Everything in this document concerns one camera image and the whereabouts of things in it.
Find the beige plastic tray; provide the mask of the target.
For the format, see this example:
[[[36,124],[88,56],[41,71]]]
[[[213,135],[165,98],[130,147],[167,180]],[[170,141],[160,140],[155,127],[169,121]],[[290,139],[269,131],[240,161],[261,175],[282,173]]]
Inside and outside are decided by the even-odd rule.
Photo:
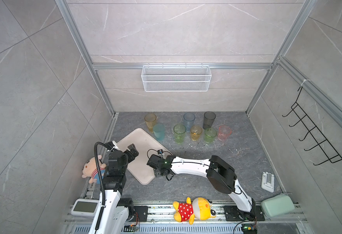
[[[134,144],[139,155],[128,164],[128,171],[142,184],[149,184],[154,178],[153,168],[147,165],[148,156],[156,154],[157,150],[168,151],[162,144],[149,135],[142,128],[137,128],[121,139],[117,146],[121,151],[128,149],[128,146]]]

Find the tall amber plastic cup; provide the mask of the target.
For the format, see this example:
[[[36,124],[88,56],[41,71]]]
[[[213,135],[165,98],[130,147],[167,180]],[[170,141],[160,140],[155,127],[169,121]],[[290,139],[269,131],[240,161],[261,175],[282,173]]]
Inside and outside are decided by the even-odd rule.
[[[148,130],[153,133],[153,127],[157,124],[157,116],[154,113],[148,113],[146,114],[144,120],[146,122]]]

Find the tall green plastic cup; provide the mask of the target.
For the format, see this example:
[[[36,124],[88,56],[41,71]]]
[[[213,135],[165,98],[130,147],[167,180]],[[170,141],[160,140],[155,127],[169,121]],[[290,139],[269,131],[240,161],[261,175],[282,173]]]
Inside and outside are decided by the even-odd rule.
[[[182,144],[185,139],[186,127],[183,124],[177,124],[173,128],[174,140],[177,144]]]

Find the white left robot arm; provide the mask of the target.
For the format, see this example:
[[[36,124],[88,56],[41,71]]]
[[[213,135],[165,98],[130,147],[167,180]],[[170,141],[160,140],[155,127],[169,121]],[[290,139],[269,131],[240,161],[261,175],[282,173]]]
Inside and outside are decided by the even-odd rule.
[[[101,174],[97,147],[103,146],[109,152],[109,164]],[[122,199],[121,195],[126,183],[126,170],[139,152],[134,144],[125,151],[119,150],[114,141],[96,142],[94,145],[95,166],[98,170],[100,184],[100,199],[94,220],[89,230],[90,234],[119,234],[125,222],[133,219],[134,205],[132,199]]]

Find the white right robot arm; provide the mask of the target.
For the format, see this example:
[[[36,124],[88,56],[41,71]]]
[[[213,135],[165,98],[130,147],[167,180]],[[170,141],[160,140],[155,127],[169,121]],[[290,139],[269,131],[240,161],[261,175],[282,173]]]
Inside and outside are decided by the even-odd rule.
[[[235,202],[241,219],[256,219],[254,199],[240,185],[234,168],[218,156],[206,160],[190,160],[174,155],[163,158],[153,154],[148,157],[147,166],[151,167],[155,174],[165,176],[167,180],[179,174],[205,177],[218,192],[227,194]]]

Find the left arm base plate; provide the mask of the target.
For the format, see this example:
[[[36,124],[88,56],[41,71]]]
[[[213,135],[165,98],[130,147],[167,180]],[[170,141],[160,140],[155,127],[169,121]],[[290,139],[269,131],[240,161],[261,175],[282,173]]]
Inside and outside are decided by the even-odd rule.
[[[129,207],[129,222],[146,222],[148,219],[148,206]]]

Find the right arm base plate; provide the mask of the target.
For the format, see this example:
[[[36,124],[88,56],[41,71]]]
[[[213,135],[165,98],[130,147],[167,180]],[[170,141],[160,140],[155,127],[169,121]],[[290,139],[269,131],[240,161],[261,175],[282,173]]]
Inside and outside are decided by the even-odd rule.
[[[226,221],[265,221],[261,206],[253,206],[250,212],[243,212],[237,206],[224,206]]]

